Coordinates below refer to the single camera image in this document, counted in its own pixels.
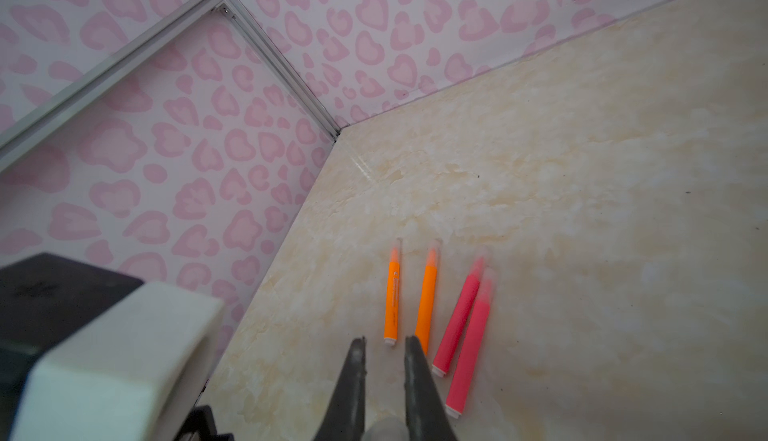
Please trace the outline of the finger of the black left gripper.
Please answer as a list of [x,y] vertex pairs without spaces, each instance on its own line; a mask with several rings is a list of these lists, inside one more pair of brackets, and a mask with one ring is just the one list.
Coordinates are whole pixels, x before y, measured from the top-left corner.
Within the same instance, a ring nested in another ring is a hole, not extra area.
[[210,406],[204,405],[193,408],[174,441],[234,441],[232,433],[219,433]]

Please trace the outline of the pink marker pen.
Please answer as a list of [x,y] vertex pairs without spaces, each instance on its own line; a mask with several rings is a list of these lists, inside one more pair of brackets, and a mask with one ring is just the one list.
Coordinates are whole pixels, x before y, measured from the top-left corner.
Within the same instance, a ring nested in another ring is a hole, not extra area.
[[461,335],[465,329],[472,305],[479,290],[481,277],[489,258],[490,255],[488,254],[488,251],[485,248],[482,248],[475,255],[469,274],[463,283],[461,292],[432,362],[432,372],[441,378],[445,377],[450,371]]
[[494,298],[497,278],[497,272],[493,268],[484,271],[472,304],[456,369],[445,402],[446,412],[455,419],[459,419],[465,409]]

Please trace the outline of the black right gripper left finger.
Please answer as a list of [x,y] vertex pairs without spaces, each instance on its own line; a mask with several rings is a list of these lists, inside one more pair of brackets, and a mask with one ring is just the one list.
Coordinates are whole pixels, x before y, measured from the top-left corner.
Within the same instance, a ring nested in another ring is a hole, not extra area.
[[365,431],[366,338],[352,340],[314,440],[359,441]]

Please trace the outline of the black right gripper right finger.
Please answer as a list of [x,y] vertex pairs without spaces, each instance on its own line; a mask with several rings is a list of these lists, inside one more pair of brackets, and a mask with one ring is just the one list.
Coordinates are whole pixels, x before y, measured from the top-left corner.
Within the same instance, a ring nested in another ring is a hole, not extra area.
[[456,441],[417,337],[405,339],[405,414],[411,440]]

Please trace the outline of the translucent pen cap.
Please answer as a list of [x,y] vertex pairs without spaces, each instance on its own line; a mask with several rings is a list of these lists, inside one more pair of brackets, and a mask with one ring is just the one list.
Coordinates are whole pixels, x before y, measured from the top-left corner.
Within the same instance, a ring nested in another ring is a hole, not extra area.
[[361,441],[408,441],[406,424],[396,418],[387,417],[375,422],[363,434]]

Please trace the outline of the orange marker pen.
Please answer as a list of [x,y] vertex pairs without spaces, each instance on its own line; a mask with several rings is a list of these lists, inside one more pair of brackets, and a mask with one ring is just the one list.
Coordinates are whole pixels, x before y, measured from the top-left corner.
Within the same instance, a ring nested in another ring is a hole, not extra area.
[[390,249],[388,263],[386,303],[385,303],[385,322],[384,322],[384,343],[393,347],[398,340],[399,330],[399,300],[401,285],[401,250],[402,239],[396,238]]
[[442,241],[434,239],[429,243],[423,274],[419,309],[414,335],[418,338],[424,355],[428,354],[432,313],[438,280],[438,269]]

